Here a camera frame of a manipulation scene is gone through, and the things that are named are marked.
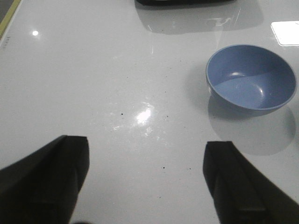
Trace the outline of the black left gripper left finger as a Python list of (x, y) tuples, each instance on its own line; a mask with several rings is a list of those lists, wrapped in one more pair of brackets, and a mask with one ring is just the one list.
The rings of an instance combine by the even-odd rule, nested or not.
[(89, 169), (86, 137), (62, 135), (0, 171), (2, 224), (67, 224)]

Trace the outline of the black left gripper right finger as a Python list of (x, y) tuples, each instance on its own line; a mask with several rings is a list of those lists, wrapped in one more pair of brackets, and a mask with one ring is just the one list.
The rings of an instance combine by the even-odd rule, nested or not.
[(222, 224), (297, 224), (299, 205), (231, 141), (206, 144), (203, 175)]

